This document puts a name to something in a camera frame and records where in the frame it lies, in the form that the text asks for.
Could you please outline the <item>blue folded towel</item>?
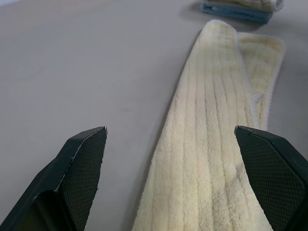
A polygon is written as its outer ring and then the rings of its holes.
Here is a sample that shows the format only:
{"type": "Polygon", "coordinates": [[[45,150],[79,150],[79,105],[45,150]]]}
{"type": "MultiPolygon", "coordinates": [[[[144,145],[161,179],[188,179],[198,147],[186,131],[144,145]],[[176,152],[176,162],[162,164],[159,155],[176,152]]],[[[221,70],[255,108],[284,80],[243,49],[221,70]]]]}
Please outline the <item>blue folded towel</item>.
{"type": "Polygon", "coordinates": [[[200,7],[204,13],[213,15],[229,17],[234,19],[246,20],[261,24],[267,24],[271,19],[273,13],[253,10],[249,8],[226,6],[226,5],[210,5],[210,3],[203,2],[200,7]]]}

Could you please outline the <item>beige folded towel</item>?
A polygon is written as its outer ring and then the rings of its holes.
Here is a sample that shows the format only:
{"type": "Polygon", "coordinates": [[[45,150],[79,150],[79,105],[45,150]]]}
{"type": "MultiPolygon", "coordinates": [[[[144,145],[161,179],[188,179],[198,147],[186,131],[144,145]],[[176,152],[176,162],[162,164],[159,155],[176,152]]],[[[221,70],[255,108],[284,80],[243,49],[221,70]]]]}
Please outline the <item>beige folded towel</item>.
{"type": "Polygon", "coordinates": [[[263,12],[277,12],[283,5],[284,0],[204,0],[210,6],[227,6],[252,9],[263,12]]]}

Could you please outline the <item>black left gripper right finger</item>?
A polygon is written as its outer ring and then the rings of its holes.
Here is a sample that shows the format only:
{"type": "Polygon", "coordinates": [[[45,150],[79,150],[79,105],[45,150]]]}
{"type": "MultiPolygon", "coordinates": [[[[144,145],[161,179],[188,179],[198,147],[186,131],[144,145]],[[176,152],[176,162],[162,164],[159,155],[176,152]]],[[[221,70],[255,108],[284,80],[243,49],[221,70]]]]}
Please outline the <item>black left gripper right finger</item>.
{"type": "Polygon", "coordinates": [[[236,126],[249,183],[274,231],[308,231],[308,161],[285,138],[236,126]]]}

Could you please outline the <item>yellow ribbed towel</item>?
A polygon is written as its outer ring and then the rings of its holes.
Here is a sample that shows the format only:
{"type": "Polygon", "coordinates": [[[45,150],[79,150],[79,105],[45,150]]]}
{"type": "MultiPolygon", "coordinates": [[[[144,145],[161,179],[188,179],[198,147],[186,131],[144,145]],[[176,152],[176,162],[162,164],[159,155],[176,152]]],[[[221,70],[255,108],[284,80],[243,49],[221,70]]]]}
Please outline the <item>yellow ribbed towel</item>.
{"type": "Polygon", "coordinates": [[[285,53],[221,20],[201,30],[154,151],[132,231],[273,231],[249,184],[236,126],[267,130],[285,53]]]}

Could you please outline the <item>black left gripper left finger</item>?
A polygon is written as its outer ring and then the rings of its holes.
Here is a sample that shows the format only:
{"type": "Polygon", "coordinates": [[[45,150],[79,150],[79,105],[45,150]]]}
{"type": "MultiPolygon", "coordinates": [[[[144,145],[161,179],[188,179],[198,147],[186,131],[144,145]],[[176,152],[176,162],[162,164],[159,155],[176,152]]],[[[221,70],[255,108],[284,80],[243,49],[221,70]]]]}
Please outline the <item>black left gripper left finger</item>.
{"type": "Polygon", "coordinates": [[[107,128],[69,138],[31,181],[0,231],[84,231],[98,190],[107,128]]]}

